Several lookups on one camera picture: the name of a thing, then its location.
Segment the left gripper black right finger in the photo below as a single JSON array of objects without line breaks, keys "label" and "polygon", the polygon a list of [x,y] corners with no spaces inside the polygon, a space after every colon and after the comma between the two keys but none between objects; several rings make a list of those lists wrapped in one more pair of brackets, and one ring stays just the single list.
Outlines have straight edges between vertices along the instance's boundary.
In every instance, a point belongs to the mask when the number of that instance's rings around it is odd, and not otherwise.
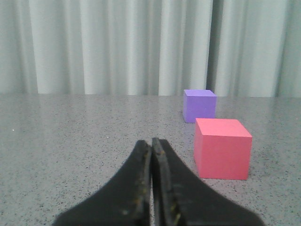
[{"label": "left gripper black right finger", "polygon": [[202,182],[165,139],[152,139],[155,223],[158,226],[261,226],[254,212]]}]

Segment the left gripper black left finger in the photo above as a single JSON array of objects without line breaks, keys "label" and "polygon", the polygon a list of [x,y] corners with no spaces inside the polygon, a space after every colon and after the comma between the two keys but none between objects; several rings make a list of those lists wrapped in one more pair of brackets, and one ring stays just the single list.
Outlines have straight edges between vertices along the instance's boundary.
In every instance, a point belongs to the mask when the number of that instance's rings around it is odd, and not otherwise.
[{"label": "left gripper black left finger", "polygon": [[151,147],[136,142],[118,172],[94,195],[60,214],[55,226],[148,226]]}]

